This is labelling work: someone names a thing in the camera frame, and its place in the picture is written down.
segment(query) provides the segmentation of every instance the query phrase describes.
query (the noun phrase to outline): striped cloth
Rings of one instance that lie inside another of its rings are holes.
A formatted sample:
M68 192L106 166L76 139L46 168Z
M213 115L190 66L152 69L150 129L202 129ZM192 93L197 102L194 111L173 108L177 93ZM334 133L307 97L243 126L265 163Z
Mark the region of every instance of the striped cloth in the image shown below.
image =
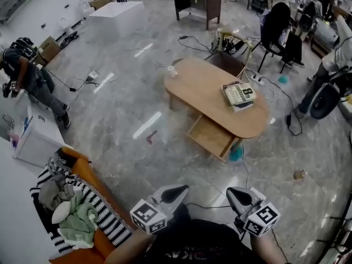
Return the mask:
M41 186L46 181L64 179L65 183L73 185L74 189L82 191L82 203L89 202L93 205L98 213L98 227L104 232L110 242L115 247L118 247L131 236L132 230L94 187L80 179L78 175L71 174L71 168L75 161L76 158L66 155L61 149L49 159L44 170L38 176L37 185L30 189L38 215L59 253L70 253L73 250L73 246L66 244L62 236L57 232L58 224L51 224L53 212L44 208L38 201Z

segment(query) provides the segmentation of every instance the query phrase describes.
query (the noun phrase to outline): green cloth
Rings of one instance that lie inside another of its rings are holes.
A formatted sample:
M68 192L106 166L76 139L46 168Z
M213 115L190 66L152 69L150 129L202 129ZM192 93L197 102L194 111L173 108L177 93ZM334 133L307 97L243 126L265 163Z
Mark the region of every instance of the green cloth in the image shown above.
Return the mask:
M82 192L79 191L71 199L70 215L59 224L58 232L73 249L92 248L98 214L90 203L79 205Z

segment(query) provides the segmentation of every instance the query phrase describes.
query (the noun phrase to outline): orange sofa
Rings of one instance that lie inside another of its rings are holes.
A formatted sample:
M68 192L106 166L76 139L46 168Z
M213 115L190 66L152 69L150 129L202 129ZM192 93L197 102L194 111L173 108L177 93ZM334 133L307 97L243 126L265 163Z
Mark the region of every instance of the orange sofa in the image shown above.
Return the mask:
M96 190L102 194L105 199L110 203L112 208L118 213L124 222L129 225L132 229L136 229L136 225L132 222L130 215L125 212L113 198L112 194L103 185L102 182L96 177L89 164L89 159L85 155L82 155L68 147L63 147L62 150L65 154L77 158L72 173L80 176L81 179L91 184ZM91 249L79 249L73 252L60 256L55 259L50 259L49 262L52 264L103 264L106 257L115 249L109 239L104 233L98 229L94 235L94 247Z

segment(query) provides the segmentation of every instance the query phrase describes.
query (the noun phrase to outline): blue object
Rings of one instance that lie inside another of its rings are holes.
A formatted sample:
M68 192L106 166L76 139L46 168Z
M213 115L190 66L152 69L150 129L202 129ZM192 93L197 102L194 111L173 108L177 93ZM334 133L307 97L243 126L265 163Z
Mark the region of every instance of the blue object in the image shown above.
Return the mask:
M279 82L282 83L282 84L287 84L288 83L287 76L284 76L284 75L280 76Z
M229 154L229 160L231 161L237 161L241 157L243 157L243 147L239 146L236 150L234 149L235 145L231 147L230 154Z

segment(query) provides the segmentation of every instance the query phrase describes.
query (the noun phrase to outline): cardboard box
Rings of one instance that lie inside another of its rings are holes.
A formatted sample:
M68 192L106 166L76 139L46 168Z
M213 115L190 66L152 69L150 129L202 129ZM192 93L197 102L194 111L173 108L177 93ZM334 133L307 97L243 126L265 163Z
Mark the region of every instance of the cardboard box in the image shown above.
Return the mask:
M60 46L56 43L55 39L49 36L38 48L40 56L35 59L35 64L46 65L49 63L59 52Z
M90 6L94 7L95 10L100 9L101 7L105 6L106 4L109 4L110 0L93 0L89 1Z

